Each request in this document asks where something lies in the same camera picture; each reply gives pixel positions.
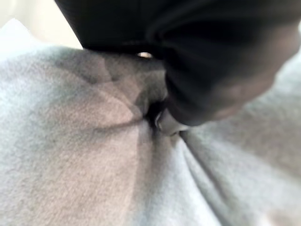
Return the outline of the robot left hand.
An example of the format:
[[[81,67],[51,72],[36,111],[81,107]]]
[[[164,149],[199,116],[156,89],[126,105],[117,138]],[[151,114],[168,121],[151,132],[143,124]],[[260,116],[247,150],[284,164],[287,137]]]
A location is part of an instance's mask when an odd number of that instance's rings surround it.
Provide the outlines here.
[[[165,68],[167,134],[233,115],[300,47],[298,0],[58,0],[82,47],[150,53]]]

